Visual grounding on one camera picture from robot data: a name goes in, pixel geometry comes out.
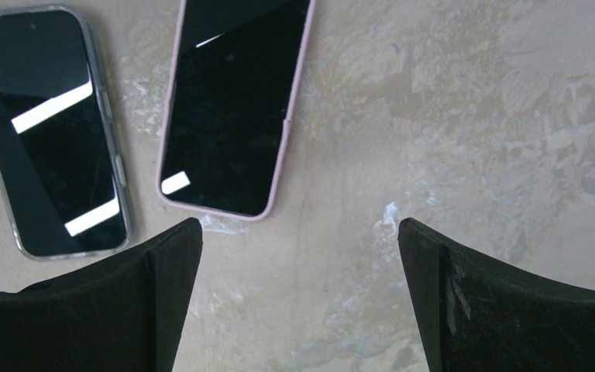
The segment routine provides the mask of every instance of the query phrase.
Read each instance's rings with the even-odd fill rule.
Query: beige surface
[[[408,216],[595,289],[595,2],[320,2],[271,217],[198,216],[175,370],[425,371]],[[70,3],[101,35],[140,241],[191,215],[153,190],[178,4]],[[0,291],[90,262],[24,258],[0,197]]]

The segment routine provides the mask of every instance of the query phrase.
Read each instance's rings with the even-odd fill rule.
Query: phone
[[[182,0],[156,188],[244,220],[273,204],[315,0]]]
[[[0,11],[0,186],[29,258],[129,243],[129,196],[95,35],[67,7]]]

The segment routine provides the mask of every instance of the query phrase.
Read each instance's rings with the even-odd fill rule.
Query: pink phone case
[[[239,215],[237,213],[231,213],[222,211],[219,209],[213,208],[206,208],[196,205],[178,203],[175,201],[171,201],[168,199],[163,192],[160,190],[160,172],[163,166],[163,154],[165,153],[165,146],[167,141],[167,127],[169,126],[169,118],[170,118],[170,110],[171,102],[172,102],[172,94],[174,90],[174,76],[177,72],[177,58],[179,54],[179,45],[181,43],[181,30],[183,29],[184,25],[184,13],[186,10],[186,1],[181,0],[181,6],[179,8],[179,18],[177,21],[177,31],[174,36],[174,51],[172,52],[172,66],[170,69],[170,82],[167,87],[167,95],[165,101],[165,111],[163,114],[163,127],[161,129],[161,137],[160,137],[160,151],[158,154],[158,161],[156,162],[156,192],[158,195],[163,199],[167,204],[172,205],[174,207],[187,209],[196,212],[203,212],[209,213],[212,215],[220,215],[224,217],[232,217],[234,219],[241,219],[244,221],[259,221],[264,219],[270,214],[270,210],[273,208],[274,200],[277,194],[277,184],[279,182],[279,177],[281,174],[281,166],[284,161],[284,154],[286,153],[286,147],[288,145],[288,135],[291,131],[291,120],[293,118],[293,111],[295,107],[295,100],[298,97],[298,87],[300,85],[300,77],[302,75],[302,67],[304,66],[304,56],[307,51],[307,43],[309,40],[309,33],[311,32],[311,24],[313,23],[314,19],[314,12],[317,0],[311,0],[309,4],[309,10],[307,14],[307,22],[304,24],[304,33],[302,35],[302,42],[300,45],[300,53],[297,58],[297,65],[295,67],[295,76],[293,78],[293,88],[291,89],[291,97],[288,102],[288,109],[286,111],[286,118],[284,118],[284,127],[282,130],[281,135],[281,142],[279,146],[279,153],[277,155],[277,164],[275,165],[275,172],[273,176],[273,183],[270,187],[270,197],[268,198],[268,204],[266,208],[260,215],[255,216],[248,216],[248,215]]]

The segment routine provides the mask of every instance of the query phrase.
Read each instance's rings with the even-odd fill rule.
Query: black screen
[[[309,3],[187,2],[160,179],[171,201],[265,210]]]
[[[69,12],[0,16],[0,171],[33,256],[126,241],[97,88]]]

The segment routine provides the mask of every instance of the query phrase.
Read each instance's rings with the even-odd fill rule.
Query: phone with pink case
[[[316,0],[181,0],[156,188],[167,203],[270,212]]]

